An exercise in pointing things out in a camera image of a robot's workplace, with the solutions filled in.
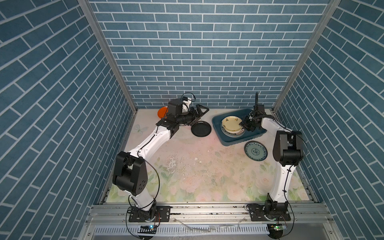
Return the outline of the yellow floral plate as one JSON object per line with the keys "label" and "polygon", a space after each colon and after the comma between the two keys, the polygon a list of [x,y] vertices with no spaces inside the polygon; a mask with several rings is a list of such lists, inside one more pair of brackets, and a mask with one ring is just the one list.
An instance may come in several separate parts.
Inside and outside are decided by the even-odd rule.
{"label": "yellow floral plate", "polygon": [[221,128],[225,133],[238,134],[243,130],[242,119],[236,116],[225,117],[221,121]]}

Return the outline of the green rim plate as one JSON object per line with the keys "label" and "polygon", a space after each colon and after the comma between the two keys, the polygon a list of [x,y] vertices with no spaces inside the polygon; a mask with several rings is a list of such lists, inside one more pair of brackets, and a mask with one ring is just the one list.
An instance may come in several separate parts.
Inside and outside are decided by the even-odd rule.
{"label": "green rim plate", "polygon": [[228,132],[227,130],[221,128],[222,132],[224,135],[230,137],[230,138],[239,138],[241,136],[243,136],[245,134],[245,129],[241,129],[239,132],[237,133],[230,133]]}

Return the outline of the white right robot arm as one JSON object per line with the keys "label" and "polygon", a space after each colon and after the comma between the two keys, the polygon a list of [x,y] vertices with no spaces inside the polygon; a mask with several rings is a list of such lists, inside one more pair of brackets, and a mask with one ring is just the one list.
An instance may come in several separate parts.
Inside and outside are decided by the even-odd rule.
{"label": "white right robot arm", "polygon": [[277,170],[274,186],[268,193],[266,203],[287,206],[288,190],[293,173],[300,161],[305,158],[305,150],[308,148],[302,133],[283,126],[275,117],[267,114],[248,114],[243,118],[241,125],[251,132],[263,129],[275,135],[272,155],[277,164]]}

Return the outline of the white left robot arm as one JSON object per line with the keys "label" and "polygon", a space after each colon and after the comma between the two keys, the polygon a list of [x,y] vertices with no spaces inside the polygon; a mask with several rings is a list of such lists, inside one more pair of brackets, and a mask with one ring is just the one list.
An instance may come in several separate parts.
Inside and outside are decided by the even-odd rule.
{"label": "white left robot arm", "polygon": [[209,108],[197,104],[190,106],[192,99],[181,97],[169,101],[167,111],[154,131],[134,149],[118,153],[113,173],[113,184],[132,197],[135,207],[148,212],[155,204],[146,185],[147,164],[154,153],[183,126],[192,126],[204,116]]}

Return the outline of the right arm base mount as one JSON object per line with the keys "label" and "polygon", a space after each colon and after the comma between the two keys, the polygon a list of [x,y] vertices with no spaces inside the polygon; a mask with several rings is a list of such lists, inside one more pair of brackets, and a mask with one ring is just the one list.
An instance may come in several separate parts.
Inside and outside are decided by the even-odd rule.
{"label": "right arm base mount", "polygon": [[248,204],[245,208],[249,212],[252,222],[288,222],[291,220],[288,204]]}

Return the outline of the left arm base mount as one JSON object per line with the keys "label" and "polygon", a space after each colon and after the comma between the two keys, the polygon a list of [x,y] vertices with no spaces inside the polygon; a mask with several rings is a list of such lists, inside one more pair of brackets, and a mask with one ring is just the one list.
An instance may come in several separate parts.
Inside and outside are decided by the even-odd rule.
{"label": "left arm base mount", "polygon": [[160,222],[167,223],[170,220],[171,207],[170,206],[156,206],[152,205],[148,211],[144,211],[137,207],[132,207],[128,211],[128,222],[130,223],[144,223],[144,222]]}

